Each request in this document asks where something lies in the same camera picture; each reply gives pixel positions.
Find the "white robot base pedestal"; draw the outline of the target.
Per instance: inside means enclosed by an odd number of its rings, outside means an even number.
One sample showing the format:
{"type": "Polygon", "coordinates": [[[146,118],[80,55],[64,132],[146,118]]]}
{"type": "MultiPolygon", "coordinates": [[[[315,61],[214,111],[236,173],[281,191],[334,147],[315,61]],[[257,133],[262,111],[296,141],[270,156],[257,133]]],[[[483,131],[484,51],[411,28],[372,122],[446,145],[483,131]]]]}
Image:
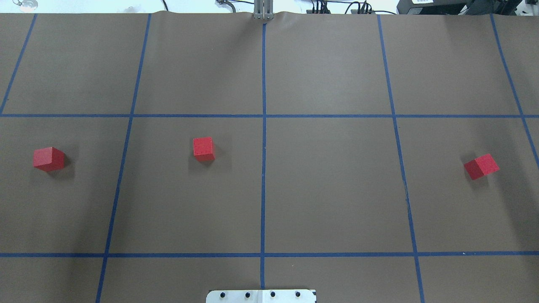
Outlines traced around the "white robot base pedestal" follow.
{"type": "Polygon", "coordinates": [[[316,303],[316,291],[309,289],[214,290],[206,303],[316,303]]]}

